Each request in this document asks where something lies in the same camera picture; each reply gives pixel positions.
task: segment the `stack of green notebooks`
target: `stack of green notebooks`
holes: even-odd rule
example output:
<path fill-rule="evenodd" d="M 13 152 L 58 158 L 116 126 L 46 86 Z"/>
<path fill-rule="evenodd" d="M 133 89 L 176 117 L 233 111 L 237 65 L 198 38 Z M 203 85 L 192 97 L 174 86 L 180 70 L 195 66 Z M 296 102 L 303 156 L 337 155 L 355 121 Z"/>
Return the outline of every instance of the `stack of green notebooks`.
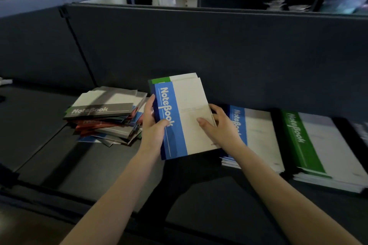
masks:
<path fill-rule="evenodd" d="M 298 181 L 360 193 L 368 174 L 331 118 L 282 110 L 283 130 Z"/>

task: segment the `gray desk surface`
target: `gray desk surface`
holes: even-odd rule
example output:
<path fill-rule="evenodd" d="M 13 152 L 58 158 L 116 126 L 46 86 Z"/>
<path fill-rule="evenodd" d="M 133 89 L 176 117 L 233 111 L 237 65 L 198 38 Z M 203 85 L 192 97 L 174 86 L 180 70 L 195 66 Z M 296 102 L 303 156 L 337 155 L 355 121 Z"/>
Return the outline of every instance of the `gray desk surface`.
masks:
<path fill-rule="evenodd" d="M 132 147 L 107 148 L 102 144 L 78 143 L 72 132 L 65 127 L 55 136 L 21 168 L 20 179 L 95 201 L 123 171 L 140 142 Z M 165 166 L 158 160 L 136 205 L 138 215 L 146 207 L 146 213 L 159 216 L 165 212 L 160 201 L 179 194 L 168 210 L 169 223 L 241 244 L 287 244 L 241 171 L 221 167 L 208 156 L 187 156 L 166 161 Z M 165 183 L 161 186 L 163 168 L 165 180 L 161 182 Z M 360 241 L 368 243 L 366 199 L 301 182 L 291 184 Z M 160 189 L 156 198 L 152 193 L 155 187 Z"/>
<path fill-rule="evenodd" d="M 15 170 L 24 164 L 66 123 L 64 111 L 72 95 L 0 86 L 0 163 Z"/>

